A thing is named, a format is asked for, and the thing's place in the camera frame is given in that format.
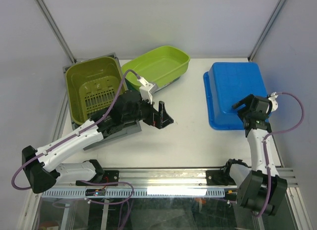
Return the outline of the large blue plastic container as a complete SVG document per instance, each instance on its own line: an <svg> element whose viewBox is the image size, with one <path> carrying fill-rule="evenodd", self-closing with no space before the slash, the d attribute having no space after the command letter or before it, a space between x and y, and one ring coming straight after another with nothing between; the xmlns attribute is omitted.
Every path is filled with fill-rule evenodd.
<svg viewBox="0 0 317 230"><path fill-rule="evenodd" d="M232 106L250 94L267 95L259 66L253 62L215 62L203 81L209 125L215 130L242 130Z"/></svg>

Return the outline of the lime green plastic tub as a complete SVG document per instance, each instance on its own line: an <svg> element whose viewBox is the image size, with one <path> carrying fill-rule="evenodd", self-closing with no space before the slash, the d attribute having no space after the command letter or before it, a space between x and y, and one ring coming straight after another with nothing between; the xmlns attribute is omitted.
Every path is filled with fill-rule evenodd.
<svg viewBox="0 0 317 230"><path fill-rule="evenodd" d="M122 72L131 69L162 89L187 71L190 59L176 47L161 46L127 62L121 69Z"/></svg>

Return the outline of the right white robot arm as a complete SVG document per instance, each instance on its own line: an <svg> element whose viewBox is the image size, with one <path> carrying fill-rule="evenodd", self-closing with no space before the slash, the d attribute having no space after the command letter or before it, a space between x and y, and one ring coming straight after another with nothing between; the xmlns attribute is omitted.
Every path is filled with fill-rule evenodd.
<svg viewBox="0 0 317 230"><path fill-rule="evenodd" d="M241 159L229 159L220 170L206 172L208 185L236 185L237 204L256 212L258 217L276 215L287 189L287 181L279 176L271 154L268 118L278 108L278 95L250 94L232 106L243 123L252 165L249 167Z"/></svg>

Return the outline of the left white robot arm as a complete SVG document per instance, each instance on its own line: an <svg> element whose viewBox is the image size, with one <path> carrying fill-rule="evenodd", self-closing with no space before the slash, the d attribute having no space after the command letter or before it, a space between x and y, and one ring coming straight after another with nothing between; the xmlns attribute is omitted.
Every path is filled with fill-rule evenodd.
<svg viewBox="0 0 317 230"><path fill-rule="evenodd" d="M125 125L143 121L149 126L163 129L173 122L166 114L165 103L160 101L158 109L138 91L126 91L116 95L111 105L93 114L81 126L67 136L35 149L31 145L22 150L22 166L33 193L43 193L57 183L88 182L100 184L104 170L95 159L78 164L64 161L77 151L107 139L121 131Z"/></svg>

